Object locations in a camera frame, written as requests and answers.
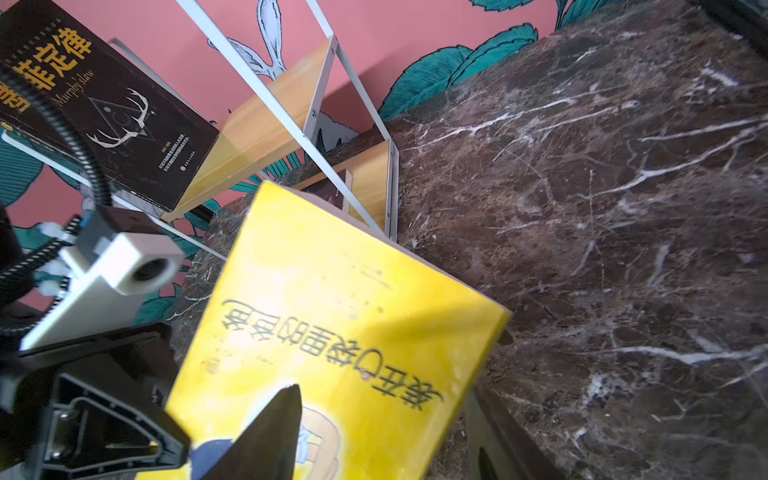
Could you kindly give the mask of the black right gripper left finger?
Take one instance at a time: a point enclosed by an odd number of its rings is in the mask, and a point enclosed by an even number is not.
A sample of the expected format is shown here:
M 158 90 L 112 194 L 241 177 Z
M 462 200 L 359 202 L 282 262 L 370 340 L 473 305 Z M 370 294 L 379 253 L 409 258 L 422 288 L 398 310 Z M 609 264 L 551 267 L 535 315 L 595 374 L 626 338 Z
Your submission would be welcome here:
M 301 415 L 299 386 L 281 389 L 201 479 L 292 479 Z

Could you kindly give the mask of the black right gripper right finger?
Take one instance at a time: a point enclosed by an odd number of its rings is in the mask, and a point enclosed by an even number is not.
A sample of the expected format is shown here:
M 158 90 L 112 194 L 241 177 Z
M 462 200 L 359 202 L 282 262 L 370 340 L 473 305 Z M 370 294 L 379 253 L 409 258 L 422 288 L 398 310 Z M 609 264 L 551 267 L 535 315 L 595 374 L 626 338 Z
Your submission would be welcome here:
M 564 478 L 491 391 L 473 386 L 463 411 L 472 479 Z

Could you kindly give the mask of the yellow book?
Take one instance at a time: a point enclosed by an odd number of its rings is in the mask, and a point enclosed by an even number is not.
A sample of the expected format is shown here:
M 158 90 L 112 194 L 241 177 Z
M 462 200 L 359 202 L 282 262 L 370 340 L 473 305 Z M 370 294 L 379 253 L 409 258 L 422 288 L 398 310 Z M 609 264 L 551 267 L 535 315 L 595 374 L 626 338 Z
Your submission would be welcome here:
M 262 185 L 171 392 L 200 479 L 283 388 L 298 479 L 420 479 L 510 311 L 318 197 Z

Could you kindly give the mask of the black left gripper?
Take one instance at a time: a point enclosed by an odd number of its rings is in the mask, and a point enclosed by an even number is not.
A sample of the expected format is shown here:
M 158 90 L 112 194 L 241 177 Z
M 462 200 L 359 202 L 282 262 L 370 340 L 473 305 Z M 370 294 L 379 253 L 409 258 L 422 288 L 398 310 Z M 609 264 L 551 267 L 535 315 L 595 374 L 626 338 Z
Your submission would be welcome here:
M 1 476 L 100 479 L 174 470 L 191 440 L 166 412 L 171 327 L 143 324 L 1 358 Z

